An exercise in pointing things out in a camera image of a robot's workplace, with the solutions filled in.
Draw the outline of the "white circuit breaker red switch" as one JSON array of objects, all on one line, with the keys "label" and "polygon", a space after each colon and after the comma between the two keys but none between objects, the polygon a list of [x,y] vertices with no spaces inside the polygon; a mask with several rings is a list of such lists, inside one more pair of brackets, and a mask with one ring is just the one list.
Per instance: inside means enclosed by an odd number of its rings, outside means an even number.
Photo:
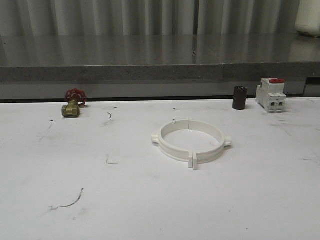
[{"label": "white circuit breaker red switch", "polygon": [[255,101],[267,113],[281,113],[285,109],[285,79],[262,78],[256,89]]}]

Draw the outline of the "brass valve red handwheel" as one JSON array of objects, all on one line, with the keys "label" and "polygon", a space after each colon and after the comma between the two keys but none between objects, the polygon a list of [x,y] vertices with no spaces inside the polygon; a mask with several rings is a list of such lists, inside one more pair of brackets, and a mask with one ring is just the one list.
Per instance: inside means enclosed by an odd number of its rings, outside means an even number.
[{"label": "brass valve red handwheel", "polygon": [[61,113],[63,117],[69,118],[80,116],[80,107],[85,106],[88,97],[83,90],[73,88],[66,92],[64,99],[67,105],[62,107]]}]

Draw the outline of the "white container on counter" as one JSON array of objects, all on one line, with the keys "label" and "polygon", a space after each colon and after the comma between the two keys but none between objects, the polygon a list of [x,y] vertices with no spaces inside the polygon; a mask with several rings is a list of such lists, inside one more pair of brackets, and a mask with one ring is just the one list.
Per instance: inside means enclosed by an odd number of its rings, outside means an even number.
[{"label": "white container on counter", "polygon": [[299,2],[295,30],[300,34],[320,37],[320,0]]}]

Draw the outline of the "dark brown cylindrical capacitor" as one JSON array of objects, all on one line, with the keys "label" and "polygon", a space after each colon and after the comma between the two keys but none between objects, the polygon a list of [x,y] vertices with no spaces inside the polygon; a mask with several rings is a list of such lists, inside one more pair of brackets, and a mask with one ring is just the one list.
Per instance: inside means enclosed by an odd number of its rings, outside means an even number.
[{"label": "dark brown cylindrical capacitor", "polygon": [[232,108],[244,110],[246,107],[248,88],[245,86],[235,86],[233,92]]}]

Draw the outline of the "grey stone counter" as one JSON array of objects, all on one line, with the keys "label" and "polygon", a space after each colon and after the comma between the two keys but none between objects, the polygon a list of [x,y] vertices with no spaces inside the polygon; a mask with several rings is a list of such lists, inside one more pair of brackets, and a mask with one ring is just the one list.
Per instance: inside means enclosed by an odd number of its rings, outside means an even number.
[{"label": "grey stone counter", "polygon": [[320,41],[296,33],[35,36],[0,39],[2,101],[227,98],[282,78],[289,96],[320,94]]}]

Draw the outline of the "white half pipe clamp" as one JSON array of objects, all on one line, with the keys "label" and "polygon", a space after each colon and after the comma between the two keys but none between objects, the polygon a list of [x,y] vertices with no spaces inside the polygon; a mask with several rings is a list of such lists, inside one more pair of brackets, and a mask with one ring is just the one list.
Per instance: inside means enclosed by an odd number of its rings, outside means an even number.
[{"label": "white half pipe clamp", "polygon": [[225,135],[219,128],[207,122],[189,120],[189,130],[198,131],[215,138],[218,143],[209,150],[191,150],[189,152],[188,167],[196,170],[198,164],[212,162],[219,158],[232,143],[232,137]]},{"label": "white half pipe clamp", "polygon": [[191,118],[187,117],[185,119],[178,119],[172,122],[168,122],[161,126],[159,130],[151,135],[151,142],[158,146],[160,151],[166,156],[175,159],[180,162],[187,162],[188,167],[196,170],[198,167],[197,157],[193,150],[179,148],[168,143],[164,137],[170,133],[189,130],[190,129]]}]

